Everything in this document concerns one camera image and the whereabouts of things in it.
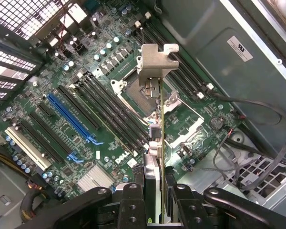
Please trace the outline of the tall silver disk bay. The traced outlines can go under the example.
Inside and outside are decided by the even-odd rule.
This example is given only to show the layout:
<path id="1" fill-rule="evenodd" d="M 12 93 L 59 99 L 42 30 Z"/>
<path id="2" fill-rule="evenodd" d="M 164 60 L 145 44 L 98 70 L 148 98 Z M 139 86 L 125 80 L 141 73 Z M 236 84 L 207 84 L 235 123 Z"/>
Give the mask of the tall silver disk bay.
<path id="1" fill-rule="evenodd" d="M 212 150 L 192 172 L 179 179 L 198 193 L 219 187 L 286 216 L 286 162 L 283 161 L 252 190 L 242 188 L 256 181 L 272 160 L 225 144 L 214 156 Z"/>

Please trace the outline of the silver chipset heatsink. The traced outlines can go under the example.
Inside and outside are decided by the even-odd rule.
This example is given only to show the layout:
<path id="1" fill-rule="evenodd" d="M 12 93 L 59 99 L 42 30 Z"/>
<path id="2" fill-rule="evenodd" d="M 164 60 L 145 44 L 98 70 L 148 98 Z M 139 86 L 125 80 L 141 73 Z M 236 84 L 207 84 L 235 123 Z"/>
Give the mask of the silver chipset heatsink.
<path id="1" fill-rule="evenodd" d="M 89 191 L 95 187 L 111 188 L 114 186 L 114 179 L 98 164 L 95 164 L 82 178 L 77 185 L 83 191 Z"/>

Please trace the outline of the round coin cell battery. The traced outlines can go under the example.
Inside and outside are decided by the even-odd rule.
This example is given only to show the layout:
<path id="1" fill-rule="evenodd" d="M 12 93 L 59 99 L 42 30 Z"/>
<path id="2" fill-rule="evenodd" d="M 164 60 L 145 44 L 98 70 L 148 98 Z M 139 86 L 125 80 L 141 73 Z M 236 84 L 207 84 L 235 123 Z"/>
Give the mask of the round coin cell battery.
<path id="1" fill-rule="evenodd" d="M 213 130 L 220 130 L 223 128 L 225 120 L 221 116 L 213 116 L 209 120 L 209 126 Z"/>

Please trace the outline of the green motherboard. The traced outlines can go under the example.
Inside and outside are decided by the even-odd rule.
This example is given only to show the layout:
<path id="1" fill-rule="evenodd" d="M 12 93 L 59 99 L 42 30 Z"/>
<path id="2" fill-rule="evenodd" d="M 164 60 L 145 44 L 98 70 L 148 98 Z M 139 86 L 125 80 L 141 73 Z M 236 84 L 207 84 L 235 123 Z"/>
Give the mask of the green motherboard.
<path id="1" fill-rule="evenodd" d="M 58 196 L 75 197 L 77 185 L 95 164 L 115 183 L 133 180 L 132 168 L 143 164 L 149 150 L 149 125 L 142 112 L 130 110 L 114 93 L 110 81 L 137 71 L 141 43 L 137 32 L 150 18 L 160 19 L 141 0 L 0 0 L 0 24 L 31 43 L 32 56 L 16 56 L 0 45 L 0 75 L 19 77 L 21 85 L 0 79 L 0 161 L 28 178 L 29 187 L 44 180 Z M 100 125 L 94 129 L 57 91 L 62 85 Z M 96 146 L 87 143 L 47 99 L 54 94 L 92 133 Z M 68 160 L 61 147 L 30 117 L 37 115 L 75 155 Z M 25 131 L 26 120 L 63 158 L 56 163 Z M 42 171 L 4 132 L 13 126 L 52 165 Z"/>

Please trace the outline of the blue expansion slot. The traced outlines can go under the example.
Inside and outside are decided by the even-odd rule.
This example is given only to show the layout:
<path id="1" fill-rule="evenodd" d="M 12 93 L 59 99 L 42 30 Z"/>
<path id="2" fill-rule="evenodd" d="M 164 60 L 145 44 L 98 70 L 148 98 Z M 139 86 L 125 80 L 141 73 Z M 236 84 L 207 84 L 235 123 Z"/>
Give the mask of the blue expansion slot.
<path id="1" fill-rule="evenodd" d="M 104 142 L 98 142 L 92 133 L 89 133 L 79 120 L 60 102 L 54 94 L 48 94 L 47 99 L 59 111 L 59 113 L 76 129 L 76 131 L 85 139 L 87 143 L 96 146 L 103 145 Z"/>

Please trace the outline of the black expansion slot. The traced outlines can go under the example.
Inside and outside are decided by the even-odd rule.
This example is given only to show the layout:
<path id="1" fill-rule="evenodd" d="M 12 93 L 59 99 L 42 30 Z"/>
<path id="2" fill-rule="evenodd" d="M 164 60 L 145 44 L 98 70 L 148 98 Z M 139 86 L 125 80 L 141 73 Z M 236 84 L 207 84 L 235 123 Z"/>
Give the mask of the black expansion slot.
<path id="1" fill-rule="evenodd" d="M 62 85 L 59 85 L 57 87 L 57 91 L 70 103 L 75 110 L 81 114 L 85 119 L 88 121 L 88 123 L 94 127 L 94 129 L 98 130 L 100 128 L 100 125 L 95 120 L 95 118 L 88 112 L 86 108 L 83 107 L 83 105 L 78 102 L 75 97 Z"/>
<path id="2" fill-rule="evenodd" d="M 36 112 L 31 112 L 29 117 L 36 122 L 65 152 L 67 159 L 73 161 L 76 164 L 83 163 L 84 160 L 79 159 L 75 155 L 75 151 L 72 151 L 59 137 L 58 135 L 40 118 Z"/>
<path id="3" fill-rule="evenodd" d="M 56 150 L 39 134 L 26 120 L 20 122 L 20 126 L 27 131 L 31 137 L 42 146 L 50 157 L 59 164 L 64 162 L 63 158 L 56 152 Z"/>

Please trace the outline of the CPU socket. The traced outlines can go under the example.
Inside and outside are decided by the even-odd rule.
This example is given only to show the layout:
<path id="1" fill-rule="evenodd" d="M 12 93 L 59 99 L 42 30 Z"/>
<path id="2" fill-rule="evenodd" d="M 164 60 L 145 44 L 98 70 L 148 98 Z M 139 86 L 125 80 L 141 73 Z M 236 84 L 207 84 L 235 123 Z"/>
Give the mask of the CPU socket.
<path id="1" fill-rule="evenodd" d="M 146 96 L 145 88 L 138 83 L 136 70 L 128 72 L 121 80 L 112 79 L 110 85 L 119 99 L 132 111 L 142 112 L 147 119 L 155 118 L 156 99 Z M 163 90 L 164 113 L 171 112 L 181 105 L 177 91 Z"/>

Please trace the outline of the white expansion slot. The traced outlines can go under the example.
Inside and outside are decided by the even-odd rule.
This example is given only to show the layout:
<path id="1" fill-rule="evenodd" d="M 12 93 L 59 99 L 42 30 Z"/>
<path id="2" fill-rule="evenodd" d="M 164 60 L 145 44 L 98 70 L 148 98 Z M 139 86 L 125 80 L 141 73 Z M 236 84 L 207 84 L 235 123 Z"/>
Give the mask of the white expansion slot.
<path id="1" fill-rule="evenodd" d="M 41 156 L 41 152 L 15 127 L 10 126 L 4 131 L 22 151 L 42 170 L 47 170 L 52 163 Z"/>

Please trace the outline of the grey power supply unit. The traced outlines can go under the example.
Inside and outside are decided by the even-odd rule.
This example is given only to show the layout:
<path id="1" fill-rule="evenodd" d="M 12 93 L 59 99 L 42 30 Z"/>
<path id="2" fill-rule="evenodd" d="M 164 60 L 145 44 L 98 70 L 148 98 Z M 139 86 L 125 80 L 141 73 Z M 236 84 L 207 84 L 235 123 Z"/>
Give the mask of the grey power supply unit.
<path id="1" fill-rule="evenodd" d="M 48 202 L 40 197 L 35 198 L 33 212 L 37 215 L 23 223 L 20 205 L 31 191 L 26 181 L 16 172 L 0 165 L 0 229 L 58 229 L 61 221 L 68 218 L 68 210 L 55 198 Z"/>

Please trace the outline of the black open PC case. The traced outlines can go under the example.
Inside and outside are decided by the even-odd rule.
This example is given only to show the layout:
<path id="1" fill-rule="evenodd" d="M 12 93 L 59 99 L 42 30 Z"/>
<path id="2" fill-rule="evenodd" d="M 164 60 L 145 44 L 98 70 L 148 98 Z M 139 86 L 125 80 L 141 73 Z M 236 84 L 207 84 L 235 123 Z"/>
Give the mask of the black open PC case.
<path id="1" fill-rule="evenodd" d="M 205 118 L 190 143 L 171 149 L 164 142 L 165 168 L 172 166 L 174 177 L 181 184 L 179 179 L 192 172 L 212 150 L 217 156 L 228 144 L 272 160 L 256 181 L 242 188 L 254 189 L 278 164 L 286 162 L 286 46 L 275 31 L 276 26 L 286 30 L 286 21 L 275 9 L 274 0 L 141 1 L 154 11 L 179 42 L 177 45 L 182 45 L 210 80 L 204 97 L 193 100 L 178 88 L 169 74 L 163 78 L 163 90 L 178 91 Z M 32 56 L 31 43 L 1 24 L 0 45 L 16 56 Z M 19 77 L 0 75 L 0 79 L 22 84 Z M 209 120 L 213 116 L 224 118 L 222 129 L 210 128 Z M 143 156 L 143 171 L 145 156 L 148 152 Z M 28 182 L 12 166 L 2 161 L 0 165 Z M 156 221 L 155 178 L 146 178 L 144 172 L 143 185 L 146 229 L 183 229 L 179 221 L 168 216 L 166 204 L 164 223 Z M 72 198 L 58 196 L 44 180 L 40 186 L 29 188 L 31 191 L 20 205 L 23 223 L 37 215 L 33 212 L 37 197 L 47 202 L 55 198 L 63 204 L 86 192 Z"/>

